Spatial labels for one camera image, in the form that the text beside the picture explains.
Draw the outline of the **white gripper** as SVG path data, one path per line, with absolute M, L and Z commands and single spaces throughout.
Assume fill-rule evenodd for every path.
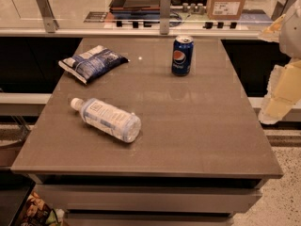
M 301 0 L 258 35 L 260 40 L 279 43 L 280 51 L 290 58 L 301 58 Z M 267 93 L 263 97 L 258 119 L 263 124 L 281 121 L 301 100 L 301 60 L 293 59 L 271 71 Z

